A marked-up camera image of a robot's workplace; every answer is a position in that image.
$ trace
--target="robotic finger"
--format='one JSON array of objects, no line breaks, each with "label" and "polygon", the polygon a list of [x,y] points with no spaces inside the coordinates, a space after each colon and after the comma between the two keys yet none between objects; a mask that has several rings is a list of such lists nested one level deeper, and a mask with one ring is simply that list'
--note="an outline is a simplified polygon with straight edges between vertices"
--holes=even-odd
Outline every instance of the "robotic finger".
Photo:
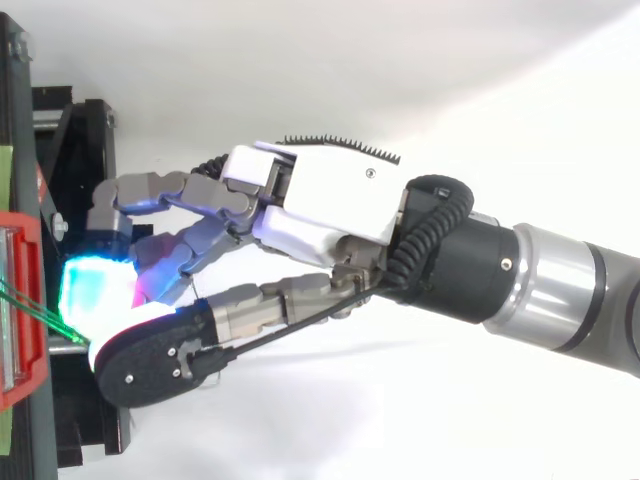
[{"label": "robotic finger", "polygon": [[[302,328],[308,319],[344,318],[358,303],[342,303],[366,292],[363,282],[351,273],[334,272],[333,277],[309,274],[260,287],[241,285],[133,325],[106,342],[92,343],[98,385],[107,400],[131,408],[193,390],[240,354]],[[229,346],[277,326],[284,329],[271,337]]]}]

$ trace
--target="blue light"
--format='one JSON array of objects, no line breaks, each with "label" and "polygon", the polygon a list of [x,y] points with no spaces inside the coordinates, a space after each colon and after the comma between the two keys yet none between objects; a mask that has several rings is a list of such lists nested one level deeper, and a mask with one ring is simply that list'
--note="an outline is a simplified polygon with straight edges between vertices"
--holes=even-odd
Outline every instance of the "blue light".
[{"label": "blue light", "polygon": [[75,257],[64,265],[58,309],[64,322],[89,339],[131,310],[138,275],[131,262]]}]

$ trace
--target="screw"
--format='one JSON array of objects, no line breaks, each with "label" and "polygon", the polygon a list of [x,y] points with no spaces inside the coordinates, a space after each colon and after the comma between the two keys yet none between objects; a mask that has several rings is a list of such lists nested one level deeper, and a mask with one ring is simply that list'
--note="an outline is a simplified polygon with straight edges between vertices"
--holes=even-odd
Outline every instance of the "screw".
[{"label": "screw", "polygon": [[107,112],[107,127],[116,128],[116,114],[113,113],[113,110]]},{"label": "screw", "polygon": [[51,219],[51,228],[53,229],[53,238],[56,241],[61,242],[64,238],[64,234],[69,231],[69,224],[64,221],[60,213],[54,213]]},{"label": "screw", "polygon": [[505,272],[508,272],[513,267],[513,262],[510,258],[503,258],[500,262],[500,268],[502,268]]}]

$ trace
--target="black cylinder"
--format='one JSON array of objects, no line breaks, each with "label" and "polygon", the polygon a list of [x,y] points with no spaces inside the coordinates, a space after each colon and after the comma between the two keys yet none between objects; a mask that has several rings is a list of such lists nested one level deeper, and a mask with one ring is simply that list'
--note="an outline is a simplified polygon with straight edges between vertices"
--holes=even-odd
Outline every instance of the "black cylinder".
[{"label": "black cylinder", "polygon": [[[446,201],[410,188],[393,249],[424,215]],[[495,315],[507,299],[518,267],[514,232],[490,217],[471,215],[440,243],[413,288],[383,296],[470,323]]]}]

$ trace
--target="white background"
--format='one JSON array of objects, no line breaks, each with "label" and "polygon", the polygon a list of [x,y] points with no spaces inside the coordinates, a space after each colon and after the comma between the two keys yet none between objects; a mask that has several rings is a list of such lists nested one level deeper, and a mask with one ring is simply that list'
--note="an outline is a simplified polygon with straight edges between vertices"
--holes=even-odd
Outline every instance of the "white background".
[{"label": "white background", "polygon": [[[117,110],[120,173],[237,143],[354,136],[476,210],[640,256],[640,10],[620,0],[0,1],[36,85]],[[193,219],[154,217],[159,230]],[[209,294],[308,271],[249,248]],[[107,479],[640,477],[640,381],[374,300],[134,412]]]}]

